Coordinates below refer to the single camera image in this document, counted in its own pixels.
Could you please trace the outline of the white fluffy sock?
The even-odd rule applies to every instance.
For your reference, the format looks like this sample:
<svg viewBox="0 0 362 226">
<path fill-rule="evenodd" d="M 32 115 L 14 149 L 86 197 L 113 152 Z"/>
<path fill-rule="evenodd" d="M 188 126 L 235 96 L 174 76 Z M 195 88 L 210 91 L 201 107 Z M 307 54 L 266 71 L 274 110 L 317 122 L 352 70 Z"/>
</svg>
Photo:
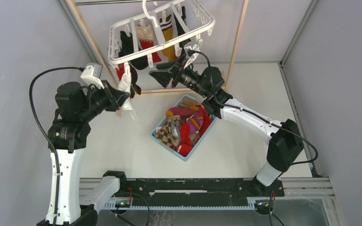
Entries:
<svg viewBox="0 0 362 226">
<path fill-rule="evenodd" d="M 134 121 L 140 123 L 140 119 L 131 104 L 131 84 L 132 84 L 131 71 L 127 71 L 123 74 L 118 85 L 118 89 L 120 91 L 124 91 L 128 95 L 125 103 L 122 105 L 122 109 L 128 112 Z"/>
</svg>

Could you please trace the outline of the red santa sock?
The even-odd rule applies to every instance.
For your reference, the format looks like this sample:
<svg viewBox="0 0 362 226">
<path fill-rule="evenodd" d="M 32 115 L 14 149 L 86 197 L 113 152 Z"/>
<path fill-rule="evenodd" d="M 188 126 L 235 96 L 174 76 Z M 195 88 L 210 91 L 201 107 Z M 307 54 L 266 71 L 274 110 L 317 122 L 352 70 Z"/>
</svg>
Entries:
<svg viewBox="0 0 362 226">
<path fill-rule="evenodd" d="M 118 80 L 121 81 L 122 77 L 125 73 L 125 68 L 124 68 L 124 64 L 118 64 L 115 68 Z"/>
</svg>

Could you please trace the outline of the white plastic clip hanger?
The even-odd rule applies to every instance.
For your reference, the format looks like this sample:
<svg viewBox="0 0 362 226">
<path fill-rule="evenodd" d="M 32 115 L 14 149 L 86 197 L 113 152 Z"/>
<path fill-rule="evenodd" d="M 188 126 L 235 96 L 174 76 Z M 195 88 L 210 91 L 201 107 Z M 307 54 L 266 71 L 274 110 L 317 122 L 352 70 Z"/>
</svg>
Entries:
<svg viewBox="0 0 362 226">
<path fill-rule="evenodd" d="M 150 15 L 158 15 L 158 13 L 162 14 L 162 18 L 165 19 L 166 15 L 165 12 L 167 9 L 171 9 L 173 11 L 173 21 L 178 21 L 181 28 L 184 30 L 184 34 L 174 37 L 170 41 L 165 41 L 165 38 L 163 36 L 163 33 L 160 28 L 159 19 L 157 16 L 152 16 L 151 18 L 145 17 L 149 15 L 149 13 L 143 13 L 128 19 L 125 19 L 123 21 L 120 21 L 118 23 L 115 23 L 110 28 L 110 40 L 109 40 L 109 48 L 108 48 L 108 62 L 116 68 L 118 64 L 123 64 L 126 62 L 130 62 L 131 60 L 141 57 L 141 56 L 147 56 L 148 58 L 148 65 L 149 67 L 153 66 L 153 59 L 152 59 L 152 53 L 158 52 L 160 50 L 163 50 L 169 46 L 174 45 L 176 56 L 179 56 L 181 54 L 180 49 L 180 43 L 190 39 L 192 37 L 196 38 L 196 44 L 201 47 L 202 45 L 202 39 L 200 38 L 200 35 L 204 32 L 207 32 L 207 34 L 210 36 L 212 34 L 213 27 L 215 25 L 215 17 L 214 22 L 212 17 L 206 17 L 202 12 L 200 12 L 200 9 L 196 7 L 194 4 L 195 2 L 191 1 L 191 7 L 193 14 L 197 17 L 197 20 L 200 22 L 200 26 L 195 29 L 189 29 L 186 23 L 182 20 L 181 14 L 182 14 L 182 2 L 172 2 L 172 7 L 165 8 L 164 11 L 156 11 L 151 12 Z M 137 44 L 138 44 L 138 37 L 136 34 L 136 23 L 139 22 L 140 25 L 143 27 L 146 26 L 145 22 L 150 21 L 152 24 L 152 29 L 154 32 L 153 37 L 155 38 L 154 46 L 139 50 Z M 119 57 L 119 52 L 121 48 L 121 42 L 119 42 L 120 37 L 120 29 L 122 29 L 128 36 L 132 34 L 133 36 L 133 44 L 134 44 L 134 53 L 129 54 L 127 56 Z"/>
</svg>

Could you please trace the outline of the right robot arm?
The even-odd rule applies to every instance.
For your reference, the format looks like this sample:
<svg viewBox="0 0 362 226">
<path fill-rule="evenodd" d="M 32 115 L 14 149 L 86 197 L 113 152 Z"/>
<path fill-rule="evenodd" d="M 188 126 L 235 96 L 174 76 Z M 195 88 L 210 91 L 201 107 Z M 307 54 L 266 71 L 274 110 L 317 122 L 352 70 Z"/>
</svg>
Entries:
<svg viewBox="0 0 362 226">
<path fill-rule="evenodd" d="M 262 138 L 268 146 L 266 162 L 254 177 L 253 185 L 256 194 L 267 195 L 304 149 L 296 122 L 274 120 L 244 106 L 222 88 L 224 79 L 219 68 L 208 64 L 199 73 L 188 60 L 189 56 L 184 54 L 173 62 L 158 64 L 149 75 L 164 88 L 184 85 L 204 98 L 202 104 L 207 113 L 243 126 Z"/>
</svg>

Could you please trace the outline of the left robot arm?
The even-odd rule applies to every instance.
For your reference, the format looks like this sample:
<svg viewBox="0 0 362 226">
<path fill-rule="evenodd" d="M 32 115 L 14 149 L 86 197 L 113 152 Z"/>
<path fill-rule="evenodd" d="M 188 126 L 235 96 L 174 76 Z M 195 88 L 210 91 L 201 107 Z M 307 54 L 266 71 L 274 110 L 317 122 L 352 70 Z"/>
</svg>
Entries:
<svg viewBox="0 0 362 226">
<path fill-rule="evenodd" d="M 58 87 L 58 107 L 47 133 L 52 187 L 41 226 L 94 226 L 110 197 L 128 192 L 124 172 L 116 171 L 105 175 L 86 197 L 79 195 L 81 164 L 91 131 L 89 123 L 103 111 L 119 110 L 128 97 L 129 93 L 111 87 L 106 80 L 98 86 L 68 82 Z"/>
</svg>

